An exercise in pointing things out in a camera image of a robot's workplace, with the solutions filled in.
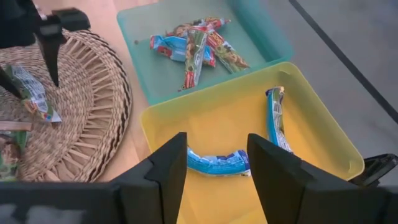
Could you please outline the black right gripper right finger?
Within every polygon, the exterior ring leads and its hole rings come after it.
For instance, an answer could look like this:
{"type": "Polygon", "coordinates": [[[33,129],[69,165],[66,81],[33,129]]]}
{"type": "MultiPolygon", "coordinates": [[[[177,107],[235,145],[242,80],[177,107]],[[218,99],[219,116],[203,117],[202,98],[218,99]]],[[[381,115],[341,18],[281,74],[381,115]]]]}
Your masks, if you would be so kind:
{"type": "Polygon", "coordinates": [[[360,187],[257,134],[247,150],[268,224],[398,224],[398,186],[360,187]]]}

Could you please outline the teal plastic bin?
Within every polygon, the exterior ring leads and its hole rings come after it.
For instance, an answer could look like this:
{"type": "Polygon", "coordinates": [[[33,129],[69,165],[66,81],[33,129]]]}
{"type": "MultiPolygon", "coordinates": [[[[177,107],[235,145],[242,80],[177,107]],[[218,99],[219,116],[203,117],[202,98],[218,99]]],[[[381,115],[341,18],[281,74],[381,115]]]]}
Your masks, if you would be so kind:
{"type": "Polygon", "coordinates": [[[180,24],[203,17],[230,19],[218,32],[250,67],[234,74],[221,62],[215,68],[203,67],[197,90],[288,61],[293,56],[293,48],[271,19],[265,0],[158,0],[124,9],[117,14],[118,24],[150,105],[186,94],[181,89],[184,63],[150,49],[150,37],[164,35],[180,24]]]}

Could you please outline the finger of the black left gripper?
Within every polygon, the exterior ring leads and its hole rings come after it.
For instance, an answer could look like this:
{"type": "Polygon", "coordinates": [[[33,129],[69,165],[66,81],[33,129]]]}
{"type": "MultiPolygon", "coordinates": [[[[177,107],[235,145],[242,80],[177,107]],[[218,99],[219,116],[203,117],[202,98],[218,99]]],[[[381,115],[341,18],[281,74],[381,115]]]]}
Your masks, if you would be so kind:
{"type": "Polygon", "coordinates": [[[0,86],[12,93],[18,99],[22,99],[19,90],[13,85],[11,79],[7,76],[6,72],[0,67],[0,86]]]}
{"type": "Polygon", "coordinates": [[[58,79],[58,53],[60,46],[65,43],[64,37],[51,37],[39,39],[39,47],[43,60],[47,66],[49,75],[56,87],[59,87],[58,79]]]}

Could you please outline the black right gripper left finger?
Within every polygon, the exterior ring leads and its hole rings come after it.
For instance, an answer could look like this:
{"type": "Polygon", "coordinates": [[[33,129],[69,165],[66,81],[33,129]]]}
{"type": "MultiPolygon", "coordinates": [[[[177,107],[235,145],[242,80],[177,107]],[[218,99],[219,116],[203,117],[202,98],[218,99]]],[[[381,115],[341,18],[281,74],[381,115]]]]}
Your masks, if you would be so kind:
{"type": "Polygon", "coordinates": [[[0,224],[176,224],[187,173],[180,132],[110,182],[0,184],[0,224]]]}

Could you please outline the blue red-ended granola bar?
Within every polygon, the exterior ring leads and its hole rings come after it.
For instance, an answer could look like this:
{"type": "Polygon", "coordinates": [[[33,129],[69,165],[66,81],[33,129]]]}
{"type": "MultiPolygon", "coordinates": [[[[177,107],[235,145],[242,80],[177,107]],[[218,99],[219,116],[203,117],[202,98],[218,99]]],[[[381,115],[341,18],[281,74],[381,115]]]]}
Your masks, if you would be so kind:
{"type": "MultiPolygon", "coordinates": [[[[161,35],[152,35],[150,37],[150,49],[174,61],[185,61],[186,46],[187,40],[182,37],[162,37],[161,35]]],[[[205,46],[203,63],[207,66],[216,67],[215,54],[207,45],[205,46]]]]}

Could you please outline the green red Chewy granola bar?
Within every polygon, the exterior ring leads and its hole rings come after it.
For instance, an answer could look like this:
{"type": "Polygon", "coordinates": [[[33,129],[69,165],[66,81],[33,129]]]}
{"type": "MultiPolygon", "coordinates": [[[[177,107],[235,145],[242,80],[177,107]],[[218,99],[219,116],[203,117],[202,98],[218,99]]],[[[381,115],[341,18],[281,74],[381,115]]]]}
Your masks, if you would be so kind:
{"type": "Polygon", "coordinates": [[[230,73],[241,72],[249,65],[240,54],[216,31],[209,31],[207,44],[230,73]]]}
{"type": "Polygon", "coordinates": [[[193,26],[187,33],[185,80],[182,90],[198,85],[205,53],[207,33],[203,27],[193,26]]]}

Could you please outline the blue white granola bar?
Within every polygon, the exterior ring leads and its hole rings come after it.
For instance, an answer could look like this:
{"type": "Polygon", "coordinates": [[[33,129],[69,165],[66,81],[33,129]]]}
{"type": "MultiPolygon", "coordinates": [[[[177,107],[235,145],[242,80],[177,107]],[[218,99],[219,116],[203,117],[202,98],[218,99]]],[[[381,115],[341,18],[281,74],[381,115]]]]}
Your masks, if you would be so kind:
{"type": "Polygon", "coordinates": [[[251,176],[249,158],[244,150],[227,156],[199,156],[188,146],[187,167],[210,176],[251,176]]]}
{"type": "Polygon", "coordinates": [[[284,98],[284,87],[275,86],[266,91],[267,97],[267,130],[270,142],[293,154],[284,134],[282,115],[282,101],[284,98]]]}

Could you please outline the white-backed green granola bar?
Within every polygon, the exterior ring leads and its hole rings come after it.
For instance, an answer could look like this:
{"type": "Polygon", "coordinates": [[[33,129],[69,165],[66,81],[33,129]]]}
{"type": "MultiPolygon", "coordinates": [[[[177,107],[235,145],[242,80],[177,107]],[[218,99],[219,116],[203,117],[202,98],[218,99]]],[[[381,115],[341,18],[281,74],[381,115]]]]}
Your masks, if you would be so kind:
{"type": "Polygon", "coordinates": [[[61,117],[46,97],[43,84],[20,65],[7,65],[6,75],[21,94],[22,103],[45,122],[60,123],[61,117]]]}

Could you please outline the green brown granola bar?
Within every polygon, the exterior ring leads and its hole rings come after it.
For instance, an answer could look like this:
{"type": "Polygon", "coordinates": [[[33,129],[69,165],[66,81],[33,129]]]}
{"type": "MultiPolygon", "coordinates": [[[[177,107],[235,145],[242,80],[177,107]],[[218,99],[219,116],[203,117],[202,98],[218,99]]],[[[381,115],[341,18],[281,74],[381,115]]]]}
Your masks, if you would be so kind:
{"type": "Polygon", "coordinates": [[[15,181],[29,131],[0,131],[0,182],[15,181]]]}

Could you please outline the yellow plastic bin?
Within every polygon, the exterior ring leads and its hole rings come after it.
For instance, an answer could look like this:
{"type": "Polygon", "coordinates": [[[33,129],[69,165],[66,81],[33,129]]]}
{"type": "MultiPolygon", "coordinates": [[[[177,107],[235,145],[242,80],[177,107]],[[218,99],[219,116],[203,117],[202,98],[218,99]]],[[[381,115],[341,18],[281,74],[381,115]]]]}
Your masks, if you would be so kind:
{"type": "MultiPolygon", "coordinates": [[[[277,65],[159,103],[141,116],[156,151],[179,132],[200,156],[225,156],[247,146],[248,135],[267,136],[266,91],[284,87],[284,132],[295,155],[341,179],[364,170],[364,161],[301,71],[277,65]]],[[[250,177],[187,172],[177,224],[267,224],[250,177]]]]}

